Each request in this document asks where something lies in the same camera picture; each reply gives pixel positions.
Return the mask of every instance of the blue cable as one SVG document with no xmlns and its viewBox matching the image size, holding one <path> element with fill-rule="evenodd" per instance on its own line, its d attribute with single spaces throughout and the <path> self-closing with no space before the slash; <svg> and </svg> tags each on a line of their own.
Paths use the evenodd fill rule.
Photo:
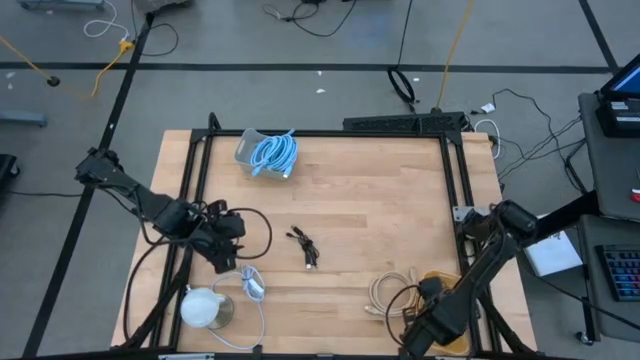
<svg viewBox="0 0 640 360">
<path fill-rule="evenodd" d="M 288 178 L 293 164 L 298 159 L 298 143 L 291 136 L 295 130 L 279 136 L 270 136 L 262 140 L 251 155 L 251 174 L 256 176 L 263 168 L 284 173 Z"/>
</svg>

